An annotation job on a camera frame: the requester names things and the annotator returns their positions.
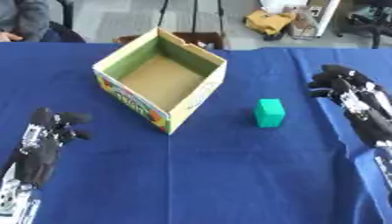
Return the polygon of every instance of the sleeve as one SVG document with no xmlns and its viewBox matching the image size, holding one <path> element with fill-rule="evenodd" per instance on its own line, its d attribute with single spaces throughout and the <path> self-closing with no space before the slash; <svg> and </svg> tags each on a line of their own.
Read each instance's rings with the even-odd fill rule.
<svg viewBox="0 0 392 224">
<path fill-rule="evenodd" d="M 40 41 L 49 28 L 49 5 L 46 0 L 17 0 L 15 33 L 24 41 Z"/>
</svg>

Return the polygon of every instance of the robotic hand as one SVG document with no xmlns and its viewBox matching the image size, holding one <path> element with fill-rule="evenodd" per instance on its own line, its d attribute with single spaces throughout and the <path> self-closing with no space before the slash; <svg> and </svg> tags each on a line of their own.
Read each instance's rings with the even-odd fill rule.
<svg viewBox="0 0 392 224">
<path fill-rule="evenodd" d="M 86 123 L 87 115 L 54 114 L 39 108 L 31 117 L 22 140 L 4 164 L 0 175 L 0 224 L 30 224 L 40 204 L 39 191 L 52 176 L 60 148 L 89 134 L 72 129 Z"/>
<path fill-rule="evenodd" d="M 374 158 L 392 204 L 392 98 L 381 86 L 351 68 L 324 65 L 322 70 L 309 83 L 311 96 L 329 98 L 341 106 L 360 140 L 375 149 Z"/>
</svg>

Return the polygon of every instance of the cardboard box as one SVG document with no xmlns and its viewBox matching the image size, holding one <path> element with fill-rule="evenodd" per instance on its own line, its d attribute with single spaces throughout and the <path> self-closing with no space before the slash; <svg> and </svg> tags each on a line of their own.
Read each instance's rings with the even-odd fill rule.
<svg viewBox="0 0 392 224">
<path fill-rule="evenodd" d="M 160 28 L 94 65 L 101 87 L 168 134 L 223 82 L 227 62 Z"/>
</svg>

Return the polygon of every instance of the yellow bag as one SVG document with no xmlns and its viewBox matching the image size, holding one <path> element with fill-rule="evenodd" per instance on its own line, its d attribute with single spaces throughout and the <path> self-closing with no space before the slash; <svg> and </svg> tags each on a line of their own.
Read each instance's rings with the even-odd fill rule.
<svg viewBox="0 0 392 224">
<path fill-rule="evenodd" d="M 295 12 L 270 14 L 265 10 L 256 10 L 245 17 L 245 25 L 252 30 L 275 35 L 291 23 L 296 16 Z"/>
</svg>

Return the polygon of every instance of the chair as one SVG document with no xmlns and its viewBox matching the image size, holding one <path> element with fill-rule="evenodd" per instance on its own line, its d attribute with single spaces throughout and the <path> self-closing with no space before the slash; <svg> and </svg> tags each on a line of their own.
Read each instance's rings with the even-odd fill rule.
<svg viewBox="0 0 392 224">
<path fill-rule="evenodd" d="M 385 8 L 392 7 L 392 0 L 354 0 L 354 3 L 371 6 L 374 10 L 373 18 L 353 14 L 346 19 L 348 23 L 338 30 L 338 37 L 342 37 L 345 32 L 370 34 L 372 48 L 379 48 L 381 35 L 392 37 L 392 21 L 389 21 L 390 15 L 385 11 Z"/>
<path fill-rule="evenodd" d="M 74 28 L 74 2 L 70 0 L 57 0 L 63 10 L 63 24 L 51 21 L 50 27 L 59 34 L 61 42 L 86 43 L 86 41 L 73 31 Z"/>
</svg>

